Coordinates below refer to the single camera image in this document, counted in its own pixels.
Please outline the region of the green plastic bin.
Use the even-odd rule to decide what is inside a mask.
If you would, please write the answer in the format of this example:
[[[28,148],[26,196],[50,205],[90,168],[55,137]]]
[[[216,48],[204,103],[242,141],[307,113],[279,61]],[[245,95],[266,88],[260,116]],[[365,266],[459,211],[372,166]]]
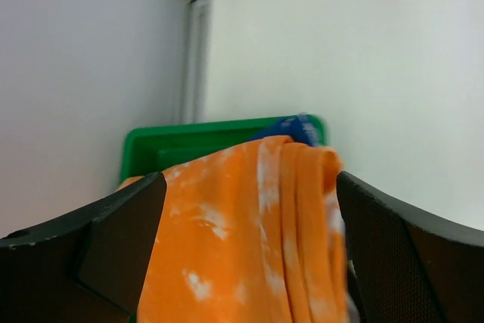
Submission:
[[[281,117],[134,129],[124,143],[119,180],[160,172],[244,143]]]

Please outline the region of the orange white trousers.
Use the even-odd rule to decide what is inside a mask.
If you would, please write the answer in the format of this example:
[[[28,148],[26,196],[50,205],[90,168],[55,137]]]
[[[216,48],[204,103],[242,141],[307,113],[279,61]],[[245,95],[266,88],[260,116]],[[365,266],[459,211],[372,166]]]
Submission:
[[[273,136],[165,170],[139,322],[346,322],[336,151]]]

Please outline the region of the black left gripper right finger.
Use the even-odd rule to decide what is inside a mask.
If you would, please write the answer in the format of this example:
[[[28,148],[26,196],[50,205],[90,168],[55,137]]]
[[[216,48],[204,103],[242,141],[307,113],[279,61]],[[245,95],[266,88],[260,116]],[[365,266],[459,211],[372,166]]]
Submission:
[[[348,172],[337,199],[368,322],[481,322],[483,233]]]

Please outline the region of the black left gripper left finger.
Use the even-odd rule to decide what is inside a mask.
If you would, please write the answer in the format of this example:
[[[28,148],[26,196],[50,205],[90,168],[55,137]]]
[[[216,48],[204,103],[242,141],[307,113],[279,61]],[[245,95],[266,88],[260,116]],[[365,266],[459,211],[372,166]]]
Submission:
[[[128,322],[166,195],[155,172],[1,239],[3,322]]]

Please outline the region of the blue patterned trousers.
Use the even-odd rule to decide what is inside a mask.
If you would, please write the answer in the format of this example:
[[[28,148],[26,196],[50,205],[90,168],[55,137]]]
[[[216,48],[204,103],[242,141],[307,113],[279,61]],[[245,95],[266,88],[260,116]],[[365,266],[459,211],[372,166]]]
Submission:
[[[318,117],[307,113],[281,117],[252,135],[249,141],[270,136],[289,136],[297,143],[312,147],[326,145],[324,123]]]

